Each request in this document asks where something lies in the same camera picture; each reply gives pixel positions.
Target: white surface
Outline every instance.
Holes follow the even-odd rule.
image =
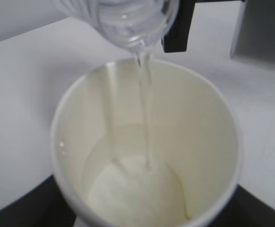
[[[275,72],[229,59],[239,2],[196,6],[186,53],[156,57],[215,83],[241,123],[241,185],[275,208]],[[49,128],[56,105],[81,74],[129,57],[82,22],[65,19],[0,42],[0,209],[51,173]]]
[[[51,0],[0,0],[0,41],[65,17]]]

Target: white paper cup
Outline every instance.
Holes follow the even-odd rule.
[[[62,98],[53,120],[55,179],[69,205],[91,227],[111,226],[84,202],[97,174],[112,161],[103,152],[103,146],[109,146],[103,142],[103,100],[111,94],[109,87],[118,157],[142,151],[139,127],[143,118],[135,67],[133,60],[112,62],[81,77]],[[242,151],[237,122],[222,94],[202,76],[163,61],[152,61],[151,69],[152,155],[167,163],[181,180],[190,216],[184,226],[204,227],[221,211],[238,182]],[[134,140],[128,136],[132,133]]]

